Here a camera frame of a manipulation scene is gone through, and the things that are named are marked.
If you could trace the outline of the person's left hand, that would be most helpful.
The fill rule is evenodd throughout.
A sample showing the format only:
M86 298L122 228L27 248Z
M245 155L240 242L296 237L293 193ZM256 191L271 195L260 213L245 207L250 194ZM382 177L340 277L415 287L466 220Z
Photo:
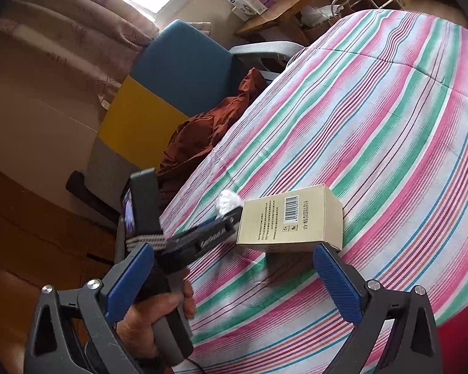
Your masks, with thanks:
M190 270L184 268L183 288L178 293L153 295L147 300L132 305L126 316L116 326L116 332L127 351L136 359L153 359L159 355L154 345L154 333L151 325L183 303L187 320L192 320L196 313L193 287L186 279Z

